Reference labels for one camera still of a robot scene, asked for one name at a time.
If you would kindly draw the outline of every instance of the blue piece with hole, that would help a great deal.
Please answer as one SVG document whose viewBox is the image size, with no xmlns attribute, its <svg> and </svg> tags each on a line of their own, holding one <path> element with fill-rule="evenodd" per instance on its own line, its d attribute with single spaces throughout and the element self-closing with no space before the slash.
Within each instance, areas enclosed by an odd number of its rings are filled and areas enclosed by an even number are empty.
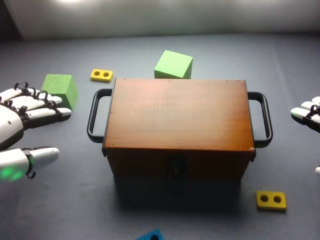
<svg viewBox="0 0 320 240">
<path fill-rule="evenodd" d="M 136 240 L 164 240 L 164 239 L 160 233 L 160 230 L 156 229 L 152 232 L 149 232 L 146 235 L 143 235 L 137 238 Z"/>
</svg>

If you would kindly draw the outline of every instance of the gray table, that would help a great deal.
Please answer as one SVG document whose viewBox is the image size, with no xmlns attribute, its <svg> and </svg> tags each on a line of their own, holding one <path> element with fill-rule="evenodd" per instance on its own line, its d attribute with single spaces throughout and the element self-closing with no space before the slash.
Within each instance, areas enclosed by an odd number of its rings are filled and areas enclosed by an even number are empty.
<svg viewBox="0 0 320 240">
<path fill-rule="evenodd" d="M 101 144 L 86 133 L 94 93 L 92 69 L 117 77 L 152 78 L 164 50 L 194 57 L 193 79 L 246 79 L 268 99 L 274 138 L 257 150 L 240 184 L 188 181 L 168 193 L 166 179 L 114 180 Z M 166 240 L 315 240 L 320 237 L 320 135 L 290 110 L 320 96 L 320 37 L 207 35 L 6 43 L 0 45 L 0 90 L 46 74 L 70 74 L 79 97 L 65 122 L 29 129 L 16 148 L 49 145 L 59 160 L 34 180 L 0 186 L 2 240 L 133 240 L 160 229 Z M 101 100 L 96 133 L 103 134 L 108 99 Z M 264 137 L 260 106 L 251 102 L 256 138 Z M 260 212 L 257 190 L 286 194 L 287 212 Z"/>
</svg>

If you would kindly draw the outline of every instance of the wooden chest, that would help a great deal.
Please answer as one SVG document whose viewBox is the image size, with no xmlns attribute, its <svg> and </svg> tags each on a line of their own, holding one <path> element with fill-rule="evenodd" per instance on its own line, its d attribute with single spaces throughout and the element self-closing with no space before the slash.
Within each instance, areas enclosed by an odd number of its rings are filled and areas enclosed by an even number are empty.
<svg viewBox="0 0 320 240">
<path fill-rule="evenodd" d="M 94 135 L 99 99 L 108 95 L 105 135 Z M 265 140 L 254 140 L 245 80 L 117 78 L 113 90 L 96 93 L 88 135 L 103 143 L 115 176 L 241 179 L 256 148 L 272 139 L 264 95 L 251 99 L 261 102 Z"/>
</svg>

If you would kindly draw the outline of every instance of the round hole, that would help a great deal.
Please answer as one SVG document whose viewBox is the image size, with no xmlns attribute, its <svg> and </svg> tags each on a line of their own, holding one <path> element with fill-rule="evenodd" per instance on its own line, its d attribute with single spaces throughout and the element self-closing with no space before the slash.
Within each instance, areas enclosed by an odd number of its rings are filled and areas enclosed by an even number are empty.
<svg viewBox="0 0 320 240">
<path fill-rule="evenodd" d="M 273 198 L 273 201 L 274 201 L 276 204 L 279 204 L 279 203 L 281 203 L 281 197 L 275 196 L 275 197 Z"/>
<path fill-rule="evenodd" d="M 152 235 L 150 237 L 150 240 L 159 240 L 159 237 L 157 235 Z"/>
<path fill-rule="evenodd" d="M 262 196 L 260 197 L 260 199 L 261 199 L 261 201 L 264 202 L 264 203 L 268 202 L 268 200 L 269 200 L 269 198 L 268 198 L 267 195 L 262 195 Z"/>
</svg>

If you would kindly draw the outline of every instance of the box lid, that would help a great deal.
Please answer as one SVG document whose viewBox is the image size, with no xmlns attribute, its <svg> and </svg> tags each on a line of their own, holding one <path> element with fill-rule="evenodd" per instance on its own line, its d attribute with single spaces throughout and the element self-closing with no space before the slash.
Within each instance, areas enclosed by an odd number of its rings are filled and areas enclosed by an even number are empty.
<svg viewBox="0 0 320 240">
<path fill-rule="evenodd" d="M 103 147 L 254 151 L 246 82 L 117 78 Z"/>
</svg>

